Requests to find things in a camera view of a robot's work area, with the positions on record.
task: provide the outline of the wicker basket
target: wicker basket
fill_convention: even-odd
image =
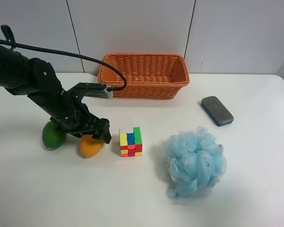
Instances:
[[[185,61],[177,54],[113,53],[103,61],[118,69],[127,80],[126,88],[115,91],[114,97],[172,99],[189,83]],[[105,66],[100,67],[98,81],[114,87],[123,85],[122,79]]]

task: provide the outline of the black cable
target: black cable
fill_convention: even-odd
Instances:
[[[95,59],[95,58],[90,58],[90,57],[80,55],[80,54],[77,54],[77,53],[71,53],[71,52],[66,52],[66,51],[52,50],[52,49],[46,49],[46,48],[42,48],[42,47],[13,43],[13,42],[5,41],[5,40],[2,40],[2,39],[0,39],[0,44],[8,45],[8,46],[11,46],[11,47],[18,47],[18,48],[21,48],[21,49],[27,49],[27,50],[31,50],[31,51],[53,53],[53,54],[65,55],[65,56],[70,56],[70,57],[74,57],[74,58],[80,58],[80,59],[92,61],[92,62],[101,64],[101,65],[104,65],[104,66],[110,68],[112,71],[114,71],[116,74],[118,74],[118,76],[121,77],[121,79],[124,81],[124,84],[123,84],[122,87],[108,87],[107,88],[108,91],[121,91],[127,85],[127,81],[126,81],[125,77],[121,74],[121,72],[119,72],[116,68],[107,64],[106,62],[100,61],[100,60]]]

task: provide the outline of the white wall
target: white wall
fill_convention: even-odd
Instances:
[[[68,0],[80,52],[173,52],[184,56],[193,0]],[[99,66],[84,61],[86,72]]]
[[[284,0],[197,0],[186,51],[195,73],[284,74]]]
[[[9,25],[16,42],[78,53],[65,0],[0,0],[0,25]],[[5,39],[0,29],[0,39]],[[82,72],[80,59],[16,49],[50,62],[56,72]]]

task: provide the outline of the robotic arm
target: robotic arm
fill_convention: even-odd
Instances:
[[[9,37],[13,34],[9,27]],[[50,120],[68,134],[76,137],[91,135],[109,143],[109,120],[91,114],[81,102],[86,93],[109,93],[106,85],[79,83],[65,91],[57,79],[53,67],[38,58],[28,59],[18,52],[0,45],[0,86],[12,95],[27,95],[34,103],[51,115]]]

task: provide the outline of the blue bath sponge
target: blue bath sponge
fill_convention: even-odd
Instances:
[[[223,146],[206,128],[181,132],[166,143],[171,179],[175,182],[173,197],[188,198],[198,190],[214,187],[226,171]]]

